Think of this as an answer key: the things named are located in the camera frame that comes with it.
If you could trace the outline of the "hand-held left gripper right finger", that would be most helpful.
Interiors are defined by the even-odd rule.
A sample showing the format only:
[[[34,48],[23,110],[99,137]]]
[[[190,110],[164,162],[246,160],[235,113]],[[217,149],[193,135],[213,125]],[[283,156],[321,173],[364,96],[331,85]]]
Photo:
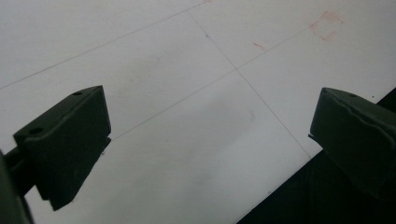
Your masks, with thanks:
[[[310,137],[359,190],[396,200],[396,89],[376,104],[322,89]]]

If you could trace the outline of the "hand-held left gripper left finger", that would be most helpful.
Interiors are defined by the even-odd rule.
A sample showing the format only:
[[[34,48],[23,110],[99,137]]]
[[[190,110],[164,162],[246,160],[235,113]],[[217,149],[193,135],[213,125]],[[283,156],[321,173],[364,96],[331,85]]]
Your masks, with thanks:
[[[76,91],[14,134],[19,193],[37,187],[53,210],[71,203],[111,142],[104,88]]]

